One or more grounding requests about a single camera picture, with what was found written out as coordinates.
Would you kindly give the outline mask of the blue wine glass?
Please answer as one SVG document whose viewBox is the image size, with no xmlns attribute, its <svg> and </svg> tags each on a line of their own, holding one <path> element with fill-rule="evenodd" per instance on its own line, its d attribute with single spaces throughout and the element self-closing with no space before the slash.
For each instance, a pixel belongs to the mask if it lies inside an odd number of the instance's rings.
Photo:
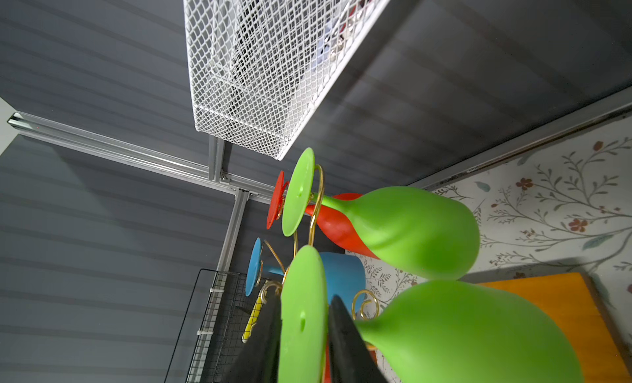
<svg viewBox="0 0 632 383">
<path fill-rule="evenodd" d="M 245 296 L 253 294 L 262 273 L 273 275 L 273 279 L 282 279 L 284 270 L 279 264 L 266 266 L 262 261 L 263 240 L 257 238 L 250 257 L 245 282 Z M 348 310 L 352 308 L 355 296 L 366 289 L 365 270 L 362 262 L 355 256 L 323 252 L 320 254 L 328 289 L 329 301 L 338 295 Z"/>
</svg>

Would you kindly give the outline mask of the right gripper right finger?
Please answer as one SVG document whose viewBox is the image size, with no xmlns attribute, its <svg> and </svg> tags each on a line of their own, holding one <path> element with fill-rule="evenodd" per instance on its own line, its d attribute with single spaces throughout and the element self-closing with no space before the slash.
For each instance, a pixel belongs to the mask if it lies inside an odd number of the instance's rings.
<svg viewBox="0 0 632 383">
<path fill-rule="evenodd" d="M 329 306 L 329 382 L 386 382 L 360 337 L 343 300 Z"/>
</svg>

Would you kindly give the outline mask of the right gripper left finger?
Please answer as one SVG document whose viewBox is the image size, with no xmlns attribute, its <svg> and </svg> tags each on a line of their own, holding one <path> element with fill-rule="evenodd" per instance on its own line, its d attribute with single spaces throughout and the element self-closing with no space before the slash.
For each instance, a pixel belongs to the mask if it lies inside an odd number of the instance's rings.
<svg viewBox="0 0 632 383">
<path fill-rule="evenodd" d="M 252 335 L 222 382 L 277 382 L 281 339 L 281 299 L 263 305 Z"/>
</svg>

